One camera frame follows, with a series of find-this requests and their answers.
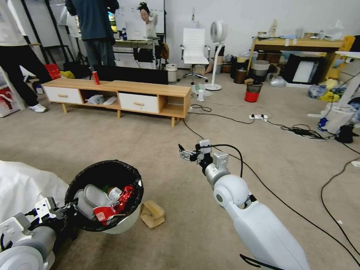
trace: floor fan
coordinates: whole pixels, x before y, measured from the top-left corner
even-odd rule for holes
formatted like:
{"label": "floor fan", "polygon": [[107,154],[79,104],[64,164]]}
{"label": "floor fan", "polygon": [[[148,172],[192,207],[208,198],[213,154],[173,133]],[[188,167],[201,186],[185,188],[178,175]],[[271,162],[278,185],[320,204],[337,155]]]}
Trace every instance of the floor fan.
{"label": "floor fan", "polygon": [[214,43],[219,43],[219,46],[215,53],[215,59],[214,59],[214,68],[213,68],[213,77],[211,80],[211,84],[204,84],[204,88],[209,91],[219,91],[221,89],[221,85],[215,84],[215,73],[216,73],[216,67],[218,64],[218,57],[220,50],[222,46],[224,45],[224,40],[226,39],[226,36],[228,35],[228,25],[223,21],[214,21],[211,24],[210,28],[210,35],[211,39]]}

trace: white office chair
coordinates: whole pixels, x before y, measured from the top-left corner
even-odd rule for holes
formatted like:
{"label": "white office chair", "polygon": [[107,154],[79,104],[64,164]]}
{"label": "white office chair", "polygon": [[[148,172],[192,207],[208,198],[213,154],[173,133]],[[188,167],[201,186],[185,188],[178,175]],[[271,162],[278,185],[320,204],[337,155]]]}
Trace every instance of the white office chair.
{"label": "white office chair", "polygon": [[[204,56],[204,48],[207,47],[208,57]],[[195,65],[208,65],[210,59],[210,46],[205,45],[205,29],[184,28],[183,44],[181,45],[181,59],[184,64],[191,64],[193,71]],[[197,73],[187,73],[180,78],[192,76],[191,84],[195,84],[195,76],[208,79]]]}

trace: wooden tv cabinet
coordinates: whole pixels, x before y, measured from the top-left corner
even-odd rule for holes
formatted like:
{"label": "wooden tv cabinet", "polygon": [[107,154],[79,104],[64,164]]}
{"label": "wooden tv cabinet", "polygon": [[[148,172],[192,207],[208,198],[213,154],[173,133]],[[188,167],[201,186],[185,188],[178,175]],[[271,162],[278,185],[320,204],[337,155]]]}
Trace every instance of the wooden tv cabinet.
{"label": "wooden tv cabinet", "polygon": [[[96,85],[93,80],[65,78],[42,86],[49,101],[61,103],[65,114],[66,104],[102,107],[117,110],[118,118],[121,111],[169,116],[174,127],[175,118],[185,118],[190,107],[190,87],[186,86],[128,81],[100,81]],[[86,99],[96,94],[116,96],[117,101],[112,105],[88,104]]]}

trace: laptop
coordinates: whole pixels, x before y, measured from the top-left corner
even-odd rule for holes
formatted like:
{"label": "laptop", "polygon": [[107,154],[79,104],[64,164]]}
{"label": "laptop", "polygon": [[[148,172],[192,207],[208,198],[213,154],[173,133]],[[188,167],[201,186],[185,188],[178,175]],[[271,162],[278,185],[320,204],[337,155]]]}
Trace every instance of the laptop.
{"label": "laptop", "polygon": [[147,37],[146,24],[143,21],[127,21],[126,35],[127,40],[130,41],[148,41],[151,40]]}

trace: man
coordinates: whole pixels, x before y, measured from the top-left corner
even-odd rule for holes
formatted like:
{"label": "man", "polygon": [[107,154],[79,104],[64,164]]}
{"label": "man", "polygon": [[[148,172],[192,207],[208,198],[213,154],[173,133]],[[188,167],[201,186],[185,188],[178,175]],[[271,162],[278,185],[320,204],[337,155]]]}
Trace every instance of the man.
{"label": "man", "polygon": [[48,110],[39,104],[38,96],[24,82],[19,66],[35,74],[40,83],[51,81],[51,77],[23,38],[9,10],[7,0],[0,0],[0,66],[31,110],[37,113],[44,113]]}
{"label": "man", "polygon": [[79,17],[82,40],[84,41],[91,70],[94,65],[115,66],[108,7],[114,13],[119,8],[117,0],[66,0],[69,13]]}

